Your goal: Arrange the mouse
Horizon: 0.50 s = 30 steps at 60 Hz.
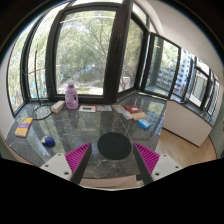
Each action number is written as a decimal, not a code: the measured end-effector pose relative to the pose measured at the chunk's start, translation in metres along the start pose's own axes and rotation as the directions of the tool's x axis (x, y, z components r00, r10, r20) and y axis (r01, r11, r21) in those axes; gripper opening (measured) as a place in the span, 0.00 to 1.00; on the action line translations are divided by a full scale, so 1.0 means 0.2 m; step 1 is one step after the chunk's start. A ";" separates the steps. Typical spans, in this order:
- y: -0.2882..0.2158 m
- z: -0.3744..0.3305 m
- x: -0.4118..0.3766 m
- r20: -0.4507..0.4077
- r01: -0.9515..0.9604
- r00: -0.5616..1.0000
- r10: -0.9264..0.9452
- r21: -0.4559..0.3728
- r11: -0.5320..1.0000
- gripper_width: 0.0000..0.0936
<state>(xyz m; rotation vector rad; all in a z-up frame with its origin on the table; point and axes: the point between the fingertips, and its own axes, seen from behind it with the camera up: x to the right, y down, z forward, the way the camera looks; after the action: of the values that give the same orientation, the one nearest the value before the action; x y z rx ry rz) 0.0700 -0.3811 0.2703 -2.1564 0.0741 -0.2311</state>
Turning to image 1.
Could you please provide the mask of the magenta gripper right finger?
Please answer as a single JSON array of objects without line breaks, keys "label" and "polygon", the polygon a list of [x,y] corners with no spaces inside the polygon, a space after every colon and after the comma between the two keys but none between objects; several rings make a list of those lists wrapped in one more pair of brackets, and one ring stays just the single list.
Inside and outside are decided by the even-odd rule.
[{"label": "magenta gripper right finger", "polygon": [[138,143],[133,145],[133,153],[138,164],[140,177],[145,185],[182,169],[168,154],[158,154]]}]

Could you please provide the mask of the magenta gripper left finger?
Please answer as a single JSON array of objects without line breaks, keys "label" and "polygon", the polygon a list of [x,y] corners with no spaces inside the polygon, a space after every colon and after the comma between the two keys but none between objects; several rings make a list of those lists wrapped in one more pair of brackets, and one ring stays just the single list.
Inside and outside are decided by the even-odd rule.
[{"label": "magenta gripper left finger", "polygon": [[79,184],[82,180],[91,153],[92,145],[88,142],[66,154],[55,154],[41,166],[41,169],[75,184]]}]

